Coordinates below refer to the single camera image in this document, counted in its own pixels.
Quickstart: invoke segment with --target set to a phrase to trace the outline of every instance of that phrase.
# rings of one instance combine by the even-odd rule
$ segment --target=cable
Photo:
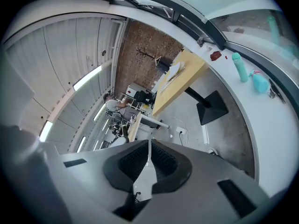
[[[174,119],[176,119],[176,120],[178,120],[178,121],[180,121],[180,122],[182,122],[184,124],[185,130],[186,130],[186,134],[187,134],[187,139],[186,139],[186,141],[185,141],[185,143],[184,143],[183,146],[187,147],[187,144],[188,144],[188,130],[186,129],[185,123],[183,121],[181,121],[180,119],[177,119],[176,117],[171,116],[169,113],[168,113],[168,115],[170,117],[172,117],[172,118],[174,118]]]
[[[179,139],[181,140],[181,144],[182,144],[182,146],[184,146],[184,145],[183,145],[183,142],[182,142],[182,139],[181,139],[181,133],[182,133],[182,131],[179,132]]]

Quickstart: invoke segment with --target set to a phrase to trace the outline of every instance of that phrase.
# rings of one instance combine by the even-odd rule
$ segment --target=small container
[[[269,83],[265,77],[258,75],[258,73],[259,71],[253,70],[249,76],[252,76],[255,90],[261,94],[264,94],[269,88]]]
[[[237,68],[237,71],[239,73],[241,82],[243,82],[243,83],[247,82],[248,75],[247,75],[247,72],[245,69],[245,64],[244,64],[244,61],[242,60],[242,57],[240,56],[239,53],[235,52],[232,55],[232,59],[235,64],[235,67]]]

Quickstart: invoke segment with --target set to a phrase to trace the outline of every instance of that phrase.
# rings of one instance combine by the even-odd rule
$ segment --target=teal water bottle
[[[239,53],[235,52],[232,55],[232,59],[233,59],[233,62],[235,64],[235,67],[237,68],[237,71],[239,73],[241,82],[243,82],[243,83],[247,82],[248,81],[248,75],[247,75],[247,72],[246,72],[246,69],[245,69],[245,64],[244,64],[244,61],[242,60],[242,57],[240,56]]]

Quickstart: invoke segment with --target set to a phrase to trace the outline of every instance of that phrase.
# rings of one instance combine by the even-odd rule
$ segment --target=red object
[[[212,61],[216,61],[221,55],[220,51],[214,51],[210,57]]]

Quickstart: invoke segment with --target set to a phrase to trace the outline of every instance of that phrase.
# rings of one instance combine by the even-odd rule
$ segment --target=person
[[[117,100],[114,100],[112,98],[112,96],[109,93],[107,93],[104,95],[103,99],[104,99],[104,102],[106,103],[106,108],[109,111],[119,112],[122,115],[122,117],[127,120],[130,120],[133,115],[137,116],[140,112],[139,110],[136,110],[130,106],[127,106],[127,103],[129,102],[128,97],[121,103],[121,102],[118,102]],[[157,125],[148,120],[141,119],[140,122],[149,127],[160,129],[160,125]]]

